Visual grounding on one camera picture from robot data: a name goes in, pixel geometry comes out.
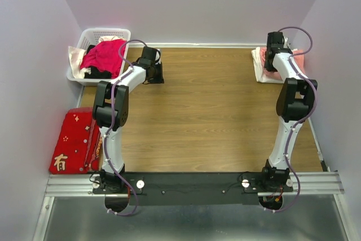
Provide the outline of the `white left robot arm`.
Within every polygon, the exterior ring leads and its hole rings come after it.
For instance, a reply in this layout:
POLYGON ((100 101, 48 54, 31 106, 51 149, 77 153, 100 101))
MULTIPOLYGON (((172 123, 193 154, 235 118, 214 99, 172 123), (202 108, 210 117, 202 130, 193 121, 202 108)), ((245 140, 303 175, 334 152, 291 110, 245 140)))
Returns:
POLYGON ((122 173, 122 128, 129 115, 129 94, 143 83, 163 84, 161 51, 145 46, 141 56, 113 80, 100 81, 96 88, 93 119, 99 127, 103 143, 103 163, 95 189, 118 193, 129 187, 122 173))

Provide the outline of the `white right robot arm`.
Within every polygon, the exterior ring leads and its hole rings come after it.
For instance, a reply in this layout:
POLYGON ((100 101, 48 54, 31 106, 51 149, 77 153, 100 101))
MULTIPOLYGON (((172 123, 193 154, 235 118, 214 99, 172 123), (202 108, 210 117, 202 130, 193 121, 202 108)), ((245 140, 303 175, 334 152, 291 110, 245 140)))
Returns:
POLYGON ((295 57, 300 55, 303 53, 293 52, 285 44, 282 30, 267 35, 265 68, 278 72, 283 86, 276 102, 279 127, 275 145, 259 178, 266 191, 287 185, 294 172, 290 162, 297 135, 316 107, 318 83, 309 79, 296 63, 295 57))

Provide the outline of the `salmon pink t shirt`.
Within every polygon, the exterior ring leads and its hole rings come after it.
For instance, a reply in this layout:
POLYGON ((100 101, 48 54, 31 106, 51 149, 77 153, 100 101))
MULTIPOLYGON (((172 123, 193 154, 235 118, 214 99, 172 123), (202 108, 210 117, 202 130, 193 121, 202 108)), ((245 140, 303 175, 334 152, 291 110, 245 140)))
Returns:
MULTIPOLYGON (((261 65, 262 65, 262 69, 263 69, 263 74, 268 77, 268 78, 271 78, 271 79, 274 79, 274 80, 281 80, 281 76, 279 74, 279 72, 269 72, 266 70, 265 68, 265 54, 266 54, 266 47, 261 47, 260 50, 259 50, 259 57, 260 57, 260 60, 261 60, 261 65)), ((298 68, 304 73, 305 70, 304 70, 304 55, 296 55, 294 57, 294 61, 297 63, 297 66, 298 68)))

